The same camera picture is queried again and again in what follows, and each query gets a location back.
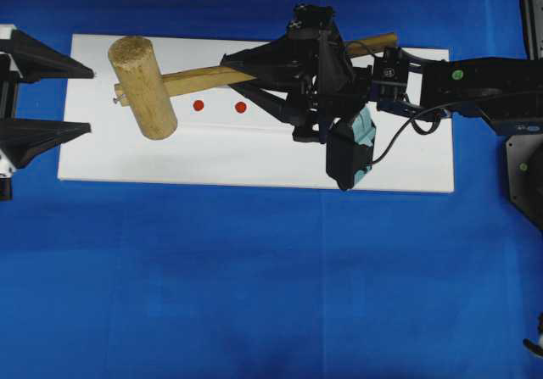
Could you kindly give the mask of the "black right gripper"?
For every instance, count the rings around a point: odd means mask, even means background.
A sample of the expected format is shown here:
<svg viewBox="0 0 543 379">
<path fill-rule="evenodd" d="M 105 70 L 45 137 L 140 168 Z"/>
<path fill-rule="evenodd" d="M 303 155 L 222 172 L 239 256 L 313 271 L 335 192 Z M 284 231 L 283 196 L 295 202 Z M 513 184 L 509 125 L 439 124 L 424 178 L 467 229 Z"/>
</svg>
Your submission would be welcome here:
<svg viewBox="0 0 543 379">
<path fill-rule="evenodd" d="M 285 99 L 248 82 L 230 87 L 282 123 L 295 125 L 296 142 L 326 142 L 335 124 L 355 118 L 367 104 L 372 67 L 356 67 L 331 7 L 298 4 L 286 35 L 237 53 L 220 66 L 255 78 L 302 77 L 302 91 Z"/>
</svg>

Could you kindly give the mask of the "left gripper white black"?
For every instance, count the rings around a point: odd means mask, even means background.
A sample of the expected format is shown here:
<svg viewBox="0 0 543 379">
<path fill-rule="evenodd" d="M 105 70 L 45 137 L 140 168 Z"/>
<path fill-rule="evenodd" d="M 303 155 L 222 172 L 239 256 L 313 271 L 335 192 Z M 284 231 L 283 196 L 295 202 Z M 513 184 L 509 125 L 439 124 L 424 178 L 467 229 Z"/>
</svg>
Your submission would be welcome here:
<svg viewBox="0 0 543 379">
<path fill-rule="evenodd" d="M 1 51 L 1 179 L 25 168 L 37 155 L 91 132 L 89 123 L 15 119 L 19 79 L 92 79 L 94 72 L 21 30 L 12 30 Z"/>
</svg>

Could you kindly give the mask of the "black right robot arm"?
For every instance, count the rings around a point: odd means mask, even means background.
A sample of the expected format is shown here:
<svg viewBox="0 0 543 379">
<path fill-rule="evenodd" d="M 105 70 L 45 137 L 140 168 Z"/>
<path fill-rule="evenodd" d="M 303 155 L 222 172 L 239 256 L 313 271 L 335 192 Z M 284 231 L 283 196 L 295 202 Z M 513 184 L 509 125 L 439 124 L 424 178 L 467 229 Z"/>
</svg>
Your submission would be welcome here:
<svg viewBox="0 0 543 379">
<path fill-rule="evenodd" d="M 227 54 L 221 65 L 243 73 L 236 92 L 292 125 L 298 142 L 354 138 L 370 102 L 432 127 L 456 113 L 484 120 L 500 136 L 542 131 L 539 60 L 448 62 L 394 44 L 345 42 L 330 7 L 296 6 L 281 37 Z"/>
</svg>

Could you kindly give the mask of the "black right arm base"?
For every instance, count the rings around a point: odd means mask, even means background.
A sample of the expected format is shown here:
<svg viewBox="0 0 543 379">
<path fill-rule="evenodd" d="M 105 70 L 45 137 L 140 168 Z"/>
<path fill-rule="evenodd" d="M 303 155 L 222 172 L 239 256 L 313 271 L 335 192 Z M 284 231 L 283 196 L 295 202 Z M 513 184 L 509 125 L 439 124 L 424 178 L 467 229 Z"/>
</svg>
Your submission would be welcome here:
<svg viewBox="0 0 543 379">
<path fill-rule="evenodd" d="M 542 231 L 542 135 L 517 135 L 505 141 L 508 198 Z"/>
</svg>

